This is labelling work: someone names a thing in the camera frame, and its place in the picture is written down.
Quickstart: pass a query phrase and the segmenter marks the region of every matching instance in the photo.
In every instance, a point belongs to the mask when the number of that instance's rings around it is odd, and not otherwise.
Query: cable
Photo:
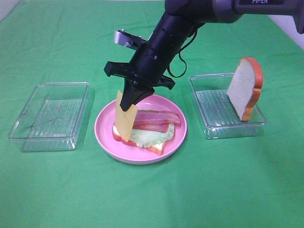
[[[186,63],[186,61],[181,57],[181,51],[184,50],[186,47],[188,47],[188,46],[194,41],[194,39],[196,38],[197,34],[198,34],[198,29],[195,29],[192,39],[191,39],[186,45],[184,45],[182,48],[180,48],[180,50],[179,50],[179,58],[180,58],[180,60],[185,64],[185,70],[184,70],[184,72],[183,72],[181,75],[179,75],[179,76],[175,76],[175,75],[171,72],[171,70],[170,70],[170,65],[168,66],[167,71],[168,71],[168,73],[169,73],[172,77],[178,78],[178,77],[182,77],[182,76],[185,75],[185,73],[186,73],[186,71],[187,71],[187,63]]]

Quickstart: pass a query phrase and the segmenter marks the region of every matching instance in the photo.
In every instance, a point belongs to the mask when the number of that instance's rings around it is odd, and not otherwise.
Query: green tablecloth
[[[0,23],[0,227],[304,227],[304,52],[265,15],[202,27],[183,52],[187,74],[156,89],[188,121],[170,158],[129,165],[98,144],[96,117],[123,88],[103,68],[133,54],[113,33],[148,39],[163,11],[163,1],[25,0]],[[242,56],[264,71],[264,133],[207,140],[188,78],[234,72]],[[36,84],[80,81],[95,99],[76,150],[26,153],[8,140]]]

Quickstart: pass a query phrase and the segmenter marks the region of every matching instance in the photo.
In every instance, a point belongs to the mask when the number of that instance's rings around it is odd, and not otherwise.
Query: cheese slice
[[[123,94],[118,90],[115,106],[115,126],[121,138],[127,142],[131,136],[138,108],[132,104],[130,108],[124,112],[120,106],[122,98]]]

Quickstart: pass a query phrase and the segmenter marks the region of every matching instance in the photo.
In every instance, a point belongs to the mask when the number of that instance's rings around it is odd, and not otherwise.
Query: black robotic arm
[[[166,0],[148,41],[118,31],[116,43],[136,50],[129,63],[107,62],[104,68],[108,76],[124,78],[121,108],[126,111],[152,95],[153,87],[173,88],[175,82],[163,73],[198,28],[210,22],[233,23],[247,13],[291,15],[297,31],[304,33],[304,0]]]

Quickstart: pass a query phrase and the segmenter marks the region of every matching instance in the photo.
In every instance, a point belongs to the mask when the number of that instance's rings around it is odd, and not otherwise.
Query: clear plastic tray
[[[38,84],[9,133],[23,152],[77,147],[88,105],[88,83]]]
[[[233,73],[190,77],[196,108],[207,139],[255,136],[266,119],[257,105],[247,122],[240,121],[226,92]]]

